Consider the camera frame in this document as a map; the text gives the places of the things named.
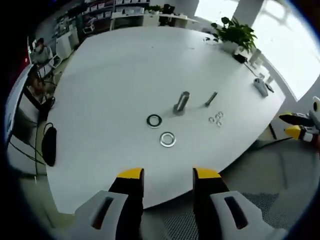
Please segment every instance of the white cabinet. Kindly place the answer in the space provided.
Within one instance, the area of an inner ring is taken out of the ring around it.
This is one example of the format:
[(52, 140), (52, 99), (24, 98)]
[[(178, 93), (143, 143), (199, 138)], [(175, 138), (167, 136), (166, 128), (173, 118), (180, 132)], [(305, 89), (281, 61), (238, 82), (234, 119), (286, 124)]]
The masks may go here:
[(67, 59), (73, 52), (69, 39), (71, 36), (71, 32), (68, 31), (66, 34), (55, 40), (56, 54), (59, 56), (59, 58), (61, 58), (61, 60)]
[(158, 14), (145, 14), (142, 20), (143, 27), (157, 27), (159, 25)]

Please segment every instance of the window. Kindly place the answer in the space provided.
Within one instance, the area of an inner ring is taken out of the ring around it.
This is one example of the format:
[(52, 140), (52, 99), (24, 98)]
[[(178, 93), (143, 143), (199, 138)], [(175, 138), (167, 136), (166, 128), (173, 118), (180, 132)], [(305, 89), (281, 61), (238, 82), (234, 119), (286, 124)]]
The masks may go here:
[(266, 0), (252, 27), (256, 46), (277, 69), (298, 101), (320, 75), (320, 51), (312, 30), (297, 12)]
[(199, 0), (195, 16), (223, 25), (221, 18), (232, 18), (239, 0)]

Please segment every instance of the potted plant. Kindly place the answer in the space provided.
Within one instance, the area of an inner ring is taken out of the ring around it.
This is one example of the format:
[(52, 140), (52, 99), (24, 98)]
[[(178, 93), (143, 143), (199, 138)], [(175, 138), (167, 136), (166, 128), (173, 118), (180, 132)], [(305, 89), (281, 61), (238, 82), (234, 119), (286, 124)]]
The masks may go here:
[(242, 47), (248, 53), (252, 52), (253, 48), (256, 47), (254, 43), (254, 30), (247, 24), (239, 24), (237, 19), (233, 18), (229, 20), (227, 17), (221, 18), (223, 27), (219, 27), (216, 23), (211, 23), (211, 26), (216, 30), (213, 34), (214, 41), (222, 42), (221, 48), (233, 54), (238, 46)]

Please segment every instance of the green leaves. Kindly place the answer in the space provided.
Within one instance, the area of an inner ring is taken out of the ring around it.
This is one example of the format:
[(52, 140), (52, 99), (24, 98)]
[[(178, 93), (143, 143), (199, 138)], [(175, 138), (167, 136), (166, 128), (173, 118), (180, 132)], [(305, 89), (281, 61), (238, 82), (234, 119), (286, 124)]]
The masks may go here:
[(223, 27), (218, 27), (216, 23), (211, 23), (211, 26), (216, 30), (213, 34), (215, 42), (232, 42), (243, 47), (248, 53), (256, 47), (253, 34), (254, 30), (247, 24), (240, 24), (237, 19), (232, 18), (232, 21), (227, 17), (221, 18)]
[(159, 6), (159, 5), (152, 5), (152, 6), (147, 6), (144, 9), (148, 10), (148, 11), (158, 12), (158, 11), (162, 11), (163, 8), (161, 6)]

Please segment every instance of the desk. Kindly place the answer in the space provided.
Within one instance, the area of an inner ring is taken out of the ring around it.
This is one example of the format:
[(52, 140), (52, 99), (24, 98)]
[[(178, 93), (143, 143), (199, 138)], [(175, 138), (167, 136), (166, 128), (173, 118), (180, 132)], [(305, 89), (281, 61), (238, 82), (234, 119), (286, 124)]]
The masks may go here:
[[(47, 177), (57, 209), (74, 213), (118, 173), (144, 171), (145, 208), (192, 189), (192, 167), (220, 172), (265, 130), (285, 96), (263, 98), (255, 76), (210, 35), (174, 27), (132, 27), (87, 38), (74, 53), (55, 90), (47, 122), (57, 129), (56, 164)], [(183, 116), (172, 114), (183, 91), (190, 99)], [(214, 91), (208, 108), (202, 105)], [(223, 126), (209, 117), (223, 111)], [(162, 117), (157, 129), (151, 114)], [(176, 143), (161, 146), (172, 132)]]
[(174, 23), (174, 27), (177, 28), (186, 28), (186, 25), (188, 22), (192, 23), (192, 24), (196, 24), (198, 23), (198, 21), (193, 20), (191, 18), (185, 18), (182, 16), (176, 16), (173, 14), (163, 14), (163, 13), (159, 13), (159, 14), (122, 14), (122, 15), (118, 15), (118, 14), (113, 14), (111, 16), (111, 23), (110, 23), (110, 31), (114, 28), (114, 24), (115, 24), (115, 20), (116, 19), (121, 19), (121, 18), (129, 18), (129, 17), (142, 17), (143, 19), (147, 18), (155, 18), (158, 19), (158, 21), (144, 21), (142, 20), (142, 26), (143, 27), (156, 27), (159, 25), (159, 17), (166, 17), (166, 18), (173, 18), (175, 19), (175, 23)]

